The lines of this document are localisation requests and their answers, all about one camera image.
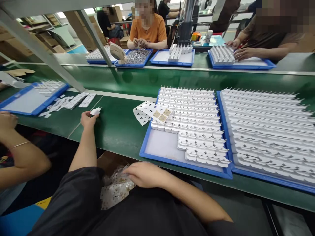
window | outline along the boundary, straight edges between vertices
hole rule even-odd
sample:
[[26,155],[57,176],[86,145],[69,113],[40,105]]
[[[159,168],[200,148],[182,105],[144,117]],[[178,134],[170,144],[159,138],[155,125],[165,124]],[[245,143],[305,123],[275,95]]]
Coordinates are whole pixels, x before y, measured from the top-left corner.
[[86,8],[86,9],[84,9],[85,10],[85,12],[89,15],[89,14],[94,14],[95,13],[95,11],[94,11],[94,9],[93,8]]
[[120,9],[121,9],[121,10],[123,10],[123,8],[122,8],[122,4],[121,4],[121,3],[119,3],[119,4],[115,4],[115,5],[112,5],[112,7],[114,7],[114,6],[117,6],[117,7],[119,6],[119,7],[120,7]]
[[66,18],[63,12],[57,12],[57,15],[59,16],[60,19]]

plastic bag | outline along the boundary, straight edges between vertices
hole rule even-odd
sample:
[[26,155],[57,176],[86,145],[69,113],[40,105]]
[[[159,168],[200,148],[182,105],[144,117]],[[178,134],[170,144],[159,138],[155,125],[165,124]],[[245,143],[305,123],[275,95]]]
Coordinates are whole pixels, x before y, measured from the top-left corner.
[[118,166],[111,177],[104,176],[105,186],[101,190],[102,210],[107,210],[124,200],[135,184],[129,179],[127,174],[123,174],[126,166]]

brown sticker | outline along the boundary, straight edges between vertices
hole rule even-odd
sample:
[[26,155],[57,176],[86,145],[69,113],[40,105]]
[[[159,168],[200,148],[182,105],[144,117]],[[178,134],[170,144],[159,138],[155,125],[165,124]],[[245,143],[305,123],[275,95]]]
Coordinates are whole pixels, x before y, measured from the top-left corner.
[[165,109],[165,111],[163,112],[163,114],[164,114],[164,115],[167,115],[167,116],[169,116],[169,115],[170,115],[170,113],[171,113],[171,111],[170,111],[170,110],[168,110],[168,109]]
[[160,116],[160,113],[158,113],[157,111],[155,111],[155,113],[153,114],[154,117],[158,118]]
[[162,121],[162,122],[164,122],[164,121],[166,120],[166,118],[167,118],[167,117],[166,117],[165,115],[161,115],[160,118],[159,118],[159,120]]

orange shirt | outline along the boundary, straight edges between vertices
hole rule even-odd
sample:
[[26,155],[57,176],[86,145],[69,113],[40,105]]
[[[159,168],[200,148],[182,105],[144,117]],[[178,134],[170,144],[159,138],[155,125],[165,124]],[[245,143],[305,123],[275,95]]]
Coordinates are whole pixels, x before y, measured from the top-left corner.
[[152,43],[158,43],[166,40],[166,28],[163,17],[158,14],[154,14],[153,24],[147,31],[142,28],[141,20],[133,20],[129,39],[133,41],[134,38],[143,38]]

hand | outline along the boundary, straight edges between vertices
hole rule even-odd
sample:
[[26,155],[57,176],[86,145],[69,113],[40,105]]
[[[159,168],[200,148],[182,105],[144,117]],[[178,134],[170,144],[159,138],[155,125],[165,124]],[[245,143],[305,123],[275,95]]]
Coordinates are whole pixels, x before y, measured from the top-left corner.
[[90,115],[90,111],[86,111],[81,114],[81,124],[83,125],[84,128],[93,129],[96,119],[99,117],[99,114],[93,117],[89,117],[89,115]]
[[140,44],[140,46],[143,47],[143,48],[149,48],[149,42],[146,41],[146,40],[143,39],[143,38],[140,38],[140,39],[139,39],[139,44]]
[[123,173],[129,174],[132,182],[143,188],[163,188],[172,176],[167,171],[149,162],[132,163]]
[[233,47],[233,48],[238,48],[239,47],[239,45],[241,44],[241,41],[238,39],[238,38],[236,38],[236,39],[234,39],[234,41],[228,41],[227,43],[225,43],[227,46],[231,46],[231,47]]
[[236,60],[242,61],[251,57],[258,57],[259,49],[257,48],[242,48],[234,52],[234,57]]
[[0,131],[14,130],[17,124],[17,119],[17,116],[7,111],[0,111]]
[[135,46],[135,47],[138,47],[138,46],[139,46],[138,39],[134,38],[133,43],[134,43],[134,46]]

